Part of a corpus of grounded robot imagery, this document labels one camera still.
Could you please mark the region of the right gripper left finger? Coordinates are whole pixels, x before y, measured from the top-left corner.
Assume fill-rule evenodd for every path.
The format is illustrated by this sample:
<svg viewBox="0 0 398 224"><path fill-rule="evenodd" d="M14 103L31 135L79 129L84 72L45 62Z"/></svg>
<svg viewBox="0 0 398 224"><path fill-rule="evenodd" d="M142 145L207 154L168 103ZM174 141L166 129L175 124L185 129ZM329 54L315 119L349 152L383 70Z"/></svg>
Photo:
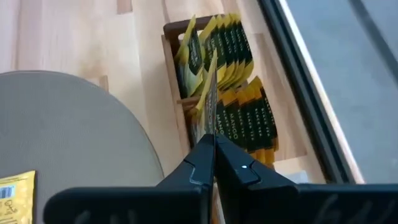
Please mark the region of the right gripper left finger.
<svg viewBox="0 0 398 224"><path fill-rule="evenodd" d="M209 223L215 135L205 134L153 187L78 187L52 196L44 223Z"/></svg>

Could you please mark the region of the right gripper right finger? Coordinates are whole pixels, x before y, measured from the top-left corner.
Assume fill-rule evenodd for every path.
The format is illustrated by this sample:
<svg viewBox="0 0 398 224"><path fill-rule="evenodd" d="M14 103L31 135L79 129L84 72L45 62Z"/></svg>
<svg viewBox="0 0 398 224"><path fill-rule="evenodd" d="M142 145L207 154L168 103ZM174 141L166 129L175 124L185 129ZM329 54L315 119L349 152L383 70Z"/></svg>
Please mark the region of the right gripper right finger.
<svg viewBox="0 0 398 224"><path fill-rule="evenodd" d="M216 137L226 223L397 223L396 184L296 184Z"/></svg>

